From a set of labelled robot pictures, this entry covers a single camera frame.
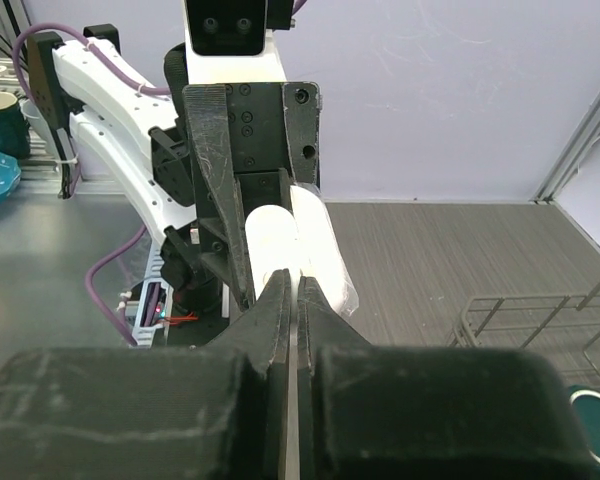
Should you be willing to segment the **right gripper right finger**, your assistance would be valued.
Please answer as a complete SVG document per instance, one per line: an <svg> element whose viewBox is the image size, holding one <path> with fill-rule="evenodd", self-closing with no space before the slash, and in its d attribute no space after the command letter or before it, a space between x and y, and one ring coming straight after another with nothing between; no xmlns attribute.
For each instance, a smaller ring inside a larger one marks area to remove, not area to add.
<svg viewBox="0 0 600 480"><path fill-rule="evenodd" d="M370 344L318 282L298 293L304 479L588 479L566 389L518 349Z"/></svg>

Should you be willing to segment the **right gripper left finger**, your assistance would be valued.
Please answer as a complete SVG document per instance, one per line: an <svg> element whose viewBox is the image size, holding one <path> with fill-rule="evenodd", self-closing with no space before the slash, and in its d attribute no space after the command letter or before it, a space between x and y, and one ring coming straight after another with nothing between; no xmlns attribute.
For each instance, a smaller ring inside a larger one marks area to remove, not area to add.
<svg viewBox="0 0 600 480"><path fill-rule="evenodd" d="M38 349L0 370L0 479L280 479L291 278L208 344Z"/></svg>

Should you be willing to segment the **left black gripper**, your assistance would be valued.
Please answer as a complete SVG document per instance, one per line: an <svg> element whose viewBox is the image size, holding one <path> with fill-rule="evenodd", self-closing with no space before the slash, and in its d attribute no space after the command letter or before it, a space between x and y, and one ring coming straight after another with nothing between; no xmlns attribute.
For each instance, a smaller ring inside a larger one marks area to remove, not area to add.
<svg viewBox="0 0 600 480"><path fill-rule="evenodd" d="M183 88L201 263L254 303L245 220L263 205L291 208L291 175L320 185L320 90L313 82Z"/></svg>

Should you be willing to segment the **white oval earbud case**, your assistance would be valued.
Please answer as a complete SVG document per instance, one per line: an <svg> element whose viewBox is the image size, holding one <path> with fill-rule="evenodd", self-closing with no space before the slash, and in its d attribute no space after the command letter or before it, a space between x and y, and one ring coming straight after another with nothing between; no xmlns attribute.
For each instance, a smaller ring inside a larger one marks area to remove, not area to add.
<svg viewBox="0 0 600 480"><path fill-rule="evenodd" d="M289 187L291 208L263 205L245 220L254 294L259 297L276 270L291 276L292 298L301 277L312 277L331 309L349 317L359 296L341 255L329 212L319 188L300 183Z"/></svg>

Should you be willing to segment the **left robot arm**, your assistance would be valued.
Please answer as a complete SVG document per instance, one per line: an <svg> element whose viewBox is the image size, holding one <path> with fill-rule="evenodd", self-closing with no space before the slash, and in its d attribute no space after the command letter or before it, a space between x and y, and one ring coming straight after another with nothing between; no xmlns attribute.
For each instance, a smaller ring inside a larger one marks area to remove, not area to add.
<svg viewBox="0 0 600 480"><path fill-rule="evenodd" d="M156 88L121 56L116 29L46 23L21 38L29 97L54 129L110 170L159 245L162 278L184 311L229 290L252 307L270 277L311 276L319 184L319 100L289 82L267 43L254 57L165 58Z"/></svg>

